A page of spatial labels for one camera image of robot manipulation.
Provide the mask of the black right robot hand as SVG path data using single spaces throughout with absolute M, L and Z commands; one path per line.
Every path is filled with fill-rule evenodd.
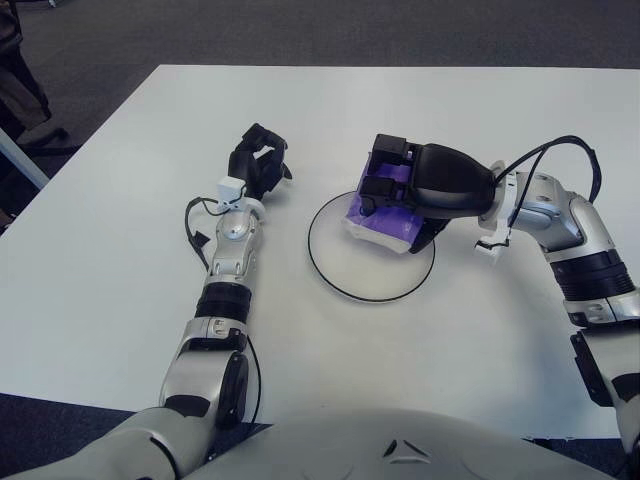
M 495 174 L 450 147 L 376 136 L 354 203 L 360 225 L 417 254 L 457 218 L 486 213 Z

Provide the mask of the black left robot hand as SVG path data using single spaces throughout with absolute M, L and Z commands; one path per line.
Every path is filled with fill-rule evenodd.
M 261 200 L 282 179 L 293 179 L 284 163 L 287 149 L 282 137 L 254 123 L 230 154 L 227 175 L 245 182 L 247 197 Z

